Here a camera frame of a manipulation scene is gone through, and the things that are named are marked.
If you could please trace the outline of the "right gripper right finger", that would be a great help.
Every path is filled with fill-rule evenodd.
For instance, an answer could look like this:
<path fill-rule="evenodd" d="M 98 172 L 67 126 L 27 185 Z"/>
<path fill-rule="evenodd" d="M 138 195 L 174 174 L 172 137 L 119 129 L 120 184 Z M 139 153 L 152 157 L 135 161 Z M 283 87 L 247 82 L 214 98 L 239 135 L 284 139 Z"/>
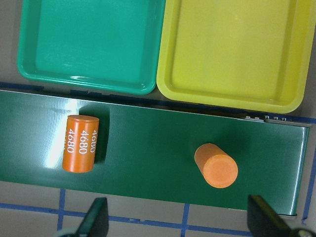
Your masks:
<path fill-rule="evenodd" d="M 254 237 L 293 237 L 291 228 L 259 195 L 249 195 L 247 226 Z"/>

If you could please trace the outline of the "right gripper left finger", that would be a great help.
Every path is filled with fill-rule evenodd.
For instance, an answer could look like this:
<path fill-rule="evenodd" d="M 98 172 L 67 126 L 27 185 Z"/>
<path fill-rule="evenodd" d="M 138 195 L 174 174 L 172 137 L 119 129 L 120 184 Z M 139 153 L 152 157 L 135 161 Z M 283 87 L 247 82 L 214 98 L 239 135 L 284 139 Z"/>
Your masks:
<path fill-rule="evenodd" d="M 78 237 L 106 237 L 109 231 L 108 202 L 106 197 L 94 200 L 77 229 Z"/>

